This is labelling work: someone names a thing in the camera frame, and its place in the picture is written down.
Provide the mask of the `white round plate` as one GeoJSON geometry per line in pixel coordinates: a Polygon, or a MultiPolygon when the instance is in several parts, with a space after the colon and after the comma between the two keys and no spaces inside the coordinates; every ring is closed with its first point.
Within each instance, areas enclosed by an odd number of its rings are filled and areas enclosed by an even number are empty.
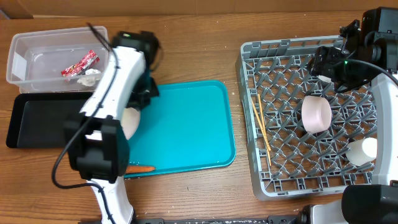
{"type": "Polygon", "coordinates": [[[121,127],[127,140],[129,140],[138,129],[141,112],[135,108],[125,108],[121,118],[121,127]]]}

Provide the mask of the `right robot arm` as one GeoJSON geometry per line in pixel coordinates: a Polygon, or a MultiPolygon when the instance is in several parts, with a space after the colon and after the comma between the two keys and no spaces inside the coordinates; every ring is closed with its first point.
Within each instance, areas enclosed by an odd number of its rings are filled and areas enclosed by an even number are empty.
{"type": "Polygon", "coordinates": [[[341,49],[319,47],[307,65],[344,93],[372,86],[377,113],[377,156],[370,185],[350,185],[342,199],[307,205],[296,223],[397,223],[397,9],[378,7],[340,27],[341,49]]]}

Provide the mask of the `wooden chopstick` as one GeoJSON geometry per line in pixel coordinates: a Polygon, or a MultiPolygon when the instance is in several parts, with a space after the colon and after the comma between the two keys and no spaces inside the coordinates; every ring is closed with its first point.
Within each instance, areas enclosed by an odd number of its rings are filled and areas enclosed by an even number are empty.
{"type": "Polygon", "coordinates": [[[251,104],[252,104],[252,108],[253,108],[253,111],[254,111],[254,115],[255,115],[255,117],[257,119],[257,122],[259,124],[261,133],[263,135],[263,138],[264,138],[264,141],[265,141],[265,145],[266,145],[266,149],[270,152],[271,151],[271,147],[270,147],[269,142],[267,140],[267,135],[266,135],[265,129],[264,129],[263,125],[262,125],[261,119],[259,117],[259,113],[257,112],[256,106],[255,106],[255,104],[254,104],[252,99],[251,99],[251,104]]]}
{"type": "Polygon", "coordinates": [[[269,145],[269,141],[268,141],[267,134],[266,134],[266,129],[265,129],[266,126],[265,126],[265,121],[264,121],[264,114],[263,114],[260,94],[257,94],[257,101],[258,101],[258,105],[259,105],[259,114],[260,114],[260,121],[261,121],[261,127],[262,127],[262,135],[264,137],[264,141],[265,141],[266,149],[267,149],[267,159],[268,159],[269,166],[271,167],[272,166],[271,147],[269,145]]]}

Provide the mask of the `white napkin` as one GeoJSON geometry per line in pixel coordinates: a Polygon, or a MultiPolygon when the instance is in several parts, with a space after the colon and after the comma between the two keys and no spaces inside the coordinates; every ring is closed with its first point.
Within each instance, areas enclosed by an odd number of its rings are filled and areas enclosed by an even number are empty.
{"type": "Polygon", "coordinates": [[[77,80],[77,83],[83,86],[94,86],[100,77],[101,72],[97,69],[90,68],[85,71],[85,74],[77,80]]]}

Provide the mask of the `small white cup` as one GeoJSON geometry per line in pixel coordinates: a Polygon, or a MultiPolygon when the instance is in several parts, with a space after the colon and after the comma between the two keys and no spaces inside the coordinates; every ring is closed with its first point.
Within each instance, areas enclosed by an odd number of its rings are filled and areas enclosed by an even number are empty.
{"type": "Polygon", "coordinates": [[[346,157],[355,166],[362,166],[377,157],[377,139],[364,138],[348,144],[346,157]]]}

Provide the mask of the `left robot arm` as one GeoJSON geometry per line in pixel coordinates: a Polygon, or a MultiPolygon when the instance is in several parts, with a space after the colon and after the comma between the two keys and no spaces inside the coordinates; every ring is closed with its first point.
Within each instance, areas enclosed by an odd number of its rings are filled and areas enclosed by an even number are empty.
{"type": "Polygon", "coordinates": [[[121,31],[111,42],[96,29],[92,32],[109,50],[109,63],[80,112],[66,120],[67,144],[62,154],[79,172],[82,185],[93,189],[101,223],[132,223],[134,209],[124,184],[130,147],[121,120],[126,108],[142,110],[159,95],[150,67],[160,43],[148,31],[121,31]]]}

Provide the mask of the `white bowl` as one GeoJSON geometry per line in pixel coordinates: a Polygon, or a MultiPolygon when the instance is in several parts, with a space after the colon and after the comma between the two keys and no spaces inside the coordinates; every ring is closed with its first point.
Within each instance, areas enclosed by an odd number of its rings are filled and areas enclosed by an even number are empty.
{"type": "Polygon", "coordinates": [[[332,82],[333,82],[333,81],[331,80],[331,78],[325,77],[325,76],[323,76],[323,75],[319,75],[319,76],[318,76],[318,79],[319,79],[320,81],[325,82],[325,83],[332,83],[332,82]]]}

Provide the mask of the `red snack wrapper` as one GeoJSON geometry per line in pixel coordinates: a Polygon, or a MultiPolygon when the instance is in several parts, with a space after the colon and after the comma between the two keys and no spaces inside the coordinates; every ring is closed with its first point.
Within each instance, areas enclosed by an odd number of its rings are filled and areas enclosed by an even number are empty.
{"type": "Polygon", "coordinates": [[[99,62],[100,58],[97,54],[90,50],[78,63],[71,65],[70,67],[61,71],[63,77],[74,77],[81,75],[92,65],[99,62]]]}

